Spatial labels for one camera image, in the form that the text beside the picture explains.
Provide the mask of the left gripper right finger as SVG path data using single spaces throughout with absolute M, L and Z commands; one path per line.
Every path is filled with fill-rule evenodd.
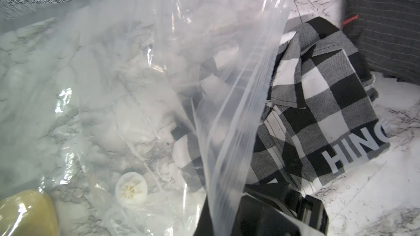
M 325 208 L 320 200 L 299 197 L 293 204 L 262 194 L 245 193 L 236 218 L 237 236 L 323 236 Z

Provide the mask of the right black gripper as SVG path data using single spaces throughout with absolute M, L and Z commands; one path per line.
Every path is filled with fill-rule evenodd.
M 329 217 L 321 200 L 288 183 L 246 185 L 241 199 L 242 236 L 326 236 Z

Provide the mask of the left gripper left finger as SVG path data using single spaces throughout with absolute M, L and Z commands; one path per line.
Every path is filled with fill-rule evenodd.
M 205 199 L 194 236 L 215 236 L 210 215 L 208 198 Z

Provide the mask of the black white plaid shirt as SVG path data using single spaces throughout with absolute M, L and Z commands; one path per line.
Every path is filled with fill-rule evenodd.
M 312 194 L 389 148 L 367 63 L 322 17 L 282 36 L 247 184 Z

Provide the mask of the clear plastic vacuum bag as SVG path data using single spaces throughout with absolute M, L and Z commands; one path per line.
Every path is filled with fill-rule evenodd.
M 1 0 L 1 200 L 46 193 L 59 236 L 193 236 L 208 198 L 230 235 L 292 3 Z

